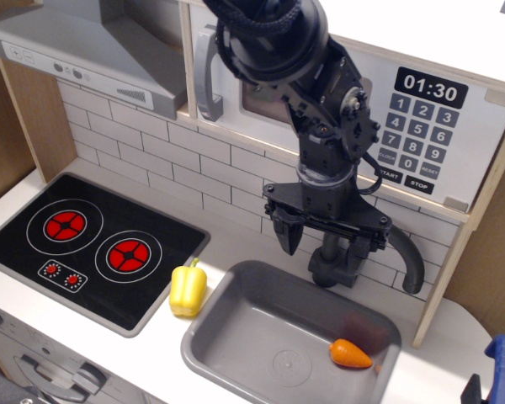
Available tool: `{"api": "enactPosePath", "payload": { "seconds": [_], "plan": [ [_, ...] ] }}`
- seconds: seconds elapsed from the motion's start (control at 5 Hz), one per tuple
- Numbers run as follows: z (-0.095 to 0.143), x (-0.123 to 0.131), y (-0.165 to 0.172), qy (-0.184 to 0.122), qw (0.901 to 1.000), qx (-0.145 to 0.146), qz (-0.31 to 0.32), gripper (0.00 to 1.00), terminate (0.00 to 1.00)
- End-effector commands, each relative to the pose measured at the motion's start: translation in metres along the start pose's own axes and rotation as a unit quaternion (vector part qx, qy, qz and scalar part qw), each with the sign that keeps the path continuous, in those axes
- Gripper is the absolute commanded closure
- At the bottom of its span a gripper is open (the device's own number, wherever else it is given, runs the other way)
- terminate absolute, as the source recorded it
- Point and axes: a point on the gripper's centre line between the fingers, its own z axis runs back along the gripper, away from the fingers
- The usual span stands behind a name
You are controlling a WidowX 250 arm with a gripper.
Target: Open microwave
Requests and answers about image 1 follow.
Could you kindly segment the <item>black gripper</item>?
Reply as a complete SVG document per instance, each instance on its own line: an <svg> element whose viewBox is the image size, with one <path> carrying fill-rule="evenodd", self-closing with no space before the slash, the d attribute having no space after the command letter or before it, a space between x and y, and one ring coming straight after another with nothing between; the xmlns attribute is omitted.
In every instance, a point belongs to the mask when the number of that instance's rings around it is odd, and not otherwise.
<svg viewBox="0 0 505 404"><path fill-rule="evenodd" d="M269 183L263 187L266 213L273 222L282 249L293 255L303 229L332 233L350 240L348 276L355 279L374 244L387 243L391 218L368 203L353 183L318 188L304 183Z"/></svg>

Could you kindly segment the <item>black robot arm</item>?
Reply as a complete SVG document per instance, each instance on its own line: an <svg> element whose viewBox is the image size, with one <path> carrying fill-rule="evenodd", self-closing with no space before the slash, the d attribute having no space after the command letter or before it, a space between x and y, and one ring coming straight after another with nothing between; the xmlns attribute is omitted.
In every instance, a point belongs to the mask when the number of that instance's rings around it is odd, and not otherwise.
<svg viewBox="0 0 505 404"><path fill-rule="evenodd" d="M208 8L228 69L284 104L299 141L298 181L263 188L281 247L293 254L305 227L322 231L309 263L314 281L352 285L391 228L357 185L380 128L358 69L331 38L317 1L210 1Z"/></svg>

